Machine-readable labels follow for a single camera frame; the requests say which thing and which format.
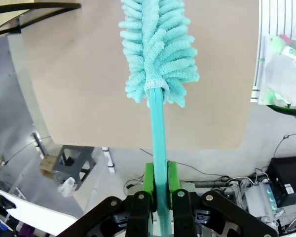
gray floor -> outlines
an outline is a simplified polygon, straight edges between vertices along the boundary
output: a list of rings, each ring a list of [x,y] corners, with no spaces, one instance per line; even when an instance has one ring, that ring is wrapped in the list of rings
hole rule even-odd
[[[0,37],[0,154],[5,161],[32,142],[30,135],[35,131],[16,78],[7,38]],[[57,192],[55,182],[41,175],[38,168],[41,158],[34,144],[26,147],[2,168],[0,181],[10,188],[29,162],[33,165],[19,185],[27,200],[80,217],[82,210],[75,199],[63,198]]]

black metal frame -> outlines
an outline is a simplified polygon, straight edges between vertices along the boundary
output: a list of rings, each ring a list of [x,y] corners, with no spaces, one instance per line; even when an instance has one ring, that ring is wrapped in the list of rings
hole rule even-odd
[[[81,8],[81,4],[80,3],[65,3],[65,2],[33,2],[33,3],[9,4],[9,5],[0,6],[0,14],[6,13],[6,12],[11,12],[11,11],[19,11],[19,10],[29,10],[30,11],[30,10],[42,9],[42,8],[62,8],[62,9],[56,10],[56,11],[46,14],[44,16],[33,19],[23,25],[19,25],[17,27],[12,27],[12,28],[9,28],[6,30],[2,30],[2,31],[0,31],[0,35],[7,34],[7,33],[10,33],[10,34],[20,33],[21,29],[23,29],[27,26],[30,26],[34,23],[37,23],[39,21],[45,20],[47,18],[56,16],[56,15],[59,15],[59,14],[62,14],[62,13],[65,13],[65,12],[68,12],[71,10],[79,9],[79,8]]]
[[[108,197],[57,237],[149,237],[152,196],[140,191],[122,201]],[[184,189],[172,193],[174,237],[197,237],[201,226],[219,237],[277,237],[277,232],[216,191],[201,197]]]

microfiber duster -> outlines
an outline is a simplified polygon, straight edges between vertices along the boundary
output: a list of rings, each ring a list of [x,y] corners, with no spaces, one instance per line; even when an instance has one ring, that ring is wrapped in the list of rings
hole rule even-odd
[[[185,106],[184,82],[198,81],[193,57],[194,37],[187,35],[190,20],[184,16],[182,0],[121,0],[125,21],[124,54],[130,77],[126,82],[127,97],[137,103],[147,97],[150,107],[154,179],[157,211],[163,235],[171,233],[167,209],[167,159],[163,103]]]

cardboard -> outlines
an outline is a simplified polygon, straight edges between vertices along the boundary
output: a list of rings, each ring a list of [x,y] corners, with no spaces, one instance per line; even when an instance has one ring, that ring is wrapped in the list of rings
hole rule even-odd
[[[34,91],[56,143],[151,148],[146,102],[126,97],[119,0],[83,0],[82,9],[22,30]],[[201,79],[185,84],[186,107],[165,104],[167,148],[239,145],[254,80],[259,1],[185,0]]]
[[[49,179],[53,179],[53,168],[57,161],[57,157],[45,156],[39,165],[41,174]]]

screw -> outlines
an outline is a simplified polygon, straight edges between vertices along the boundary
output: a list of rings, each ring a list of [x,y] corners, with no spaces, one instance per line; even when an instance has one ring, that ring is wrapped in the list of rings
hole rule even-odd
[[[183,197],[184,195],[185,195],[185,193],[184,193],[183,191],[179,191],[179,192],[178,192],[178,196],[179,196],[179,197]]]
[[[207,201],[211,201],[211,200],[213,200],[214,198],[213,198],[213,196],[212,195],[207,195],[206,196],[206,200]]]

